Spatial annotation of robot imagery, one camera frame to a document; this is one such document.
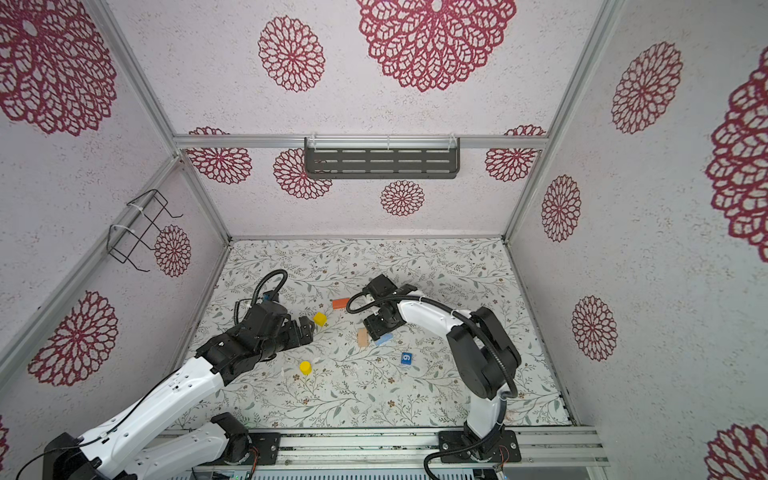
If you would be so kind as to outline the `natural wood block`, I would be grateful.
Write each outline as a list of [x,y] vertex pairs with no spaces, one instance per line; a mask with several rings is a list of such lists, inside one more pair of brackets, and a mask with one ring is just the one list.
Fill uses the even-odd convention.
[[370,344],[370,337],[365,328],[360,328],[357,331],[357,345],[360,349],[368,347]]

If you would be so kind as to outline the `orange wooden block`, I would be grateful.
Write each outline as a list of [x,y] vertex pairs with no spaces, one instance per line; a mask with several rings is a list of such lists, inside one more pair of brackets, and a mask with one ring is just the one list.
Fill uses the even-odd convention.
[[331,307],[333,310],[345,310],[348,302],[348,298],[333,299],[331,301]]

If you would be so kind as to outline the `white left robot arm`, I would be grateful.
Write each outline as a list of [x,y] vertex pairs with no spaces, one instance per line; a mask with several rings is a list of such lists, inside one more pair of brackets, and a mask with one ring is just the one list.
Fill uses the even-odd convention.
[[276,302],[253,305],[240,323],[210,338],[136,403],[78,437],[53,439],[43,454],[43,478],[167,479],[209,462],[248,461],[254,453],[249,430],[231,413],[156,447],[150,443],[257,364],[311,344],[314,331],[311,319],[294,320]]

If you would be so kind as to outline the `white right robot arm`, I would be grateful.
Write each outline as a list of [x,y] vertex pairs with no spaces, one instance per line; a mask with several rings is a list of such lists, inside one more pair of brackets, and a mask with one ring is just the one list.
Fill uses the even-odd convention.
[[427,455],[423,465],[466,461],[490,462],[517,460],[512,452],[517,444],[506,431],[507,401],[518,395],[514,377],[522,358],[493,311],[480,307],[474,311],[453,309],[422,294],[417,287],[396,286],[385,275],[371,280],[353,301],[368,297],[370,302],[346,311],[374,313],[363,320],[373,340],[396,329],[412,325],[445,339],[459,378],[471,393],[470,407],[463,430],[438,434],[438,451]]

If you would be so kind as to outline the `light blue wooden block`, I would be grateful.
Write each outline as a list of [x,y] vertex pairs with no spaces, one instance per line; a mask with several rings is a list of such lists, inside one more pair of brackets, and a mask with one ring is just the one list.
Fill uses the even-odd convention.
[[387,333],[387,334],[381,336],[379,339],[377,339],[375,341],[375,344],[377,346],[381,346],[381,345],[384,345],[385,343],[391,341],[392,339],[393,339],[393,334],[392,333]]

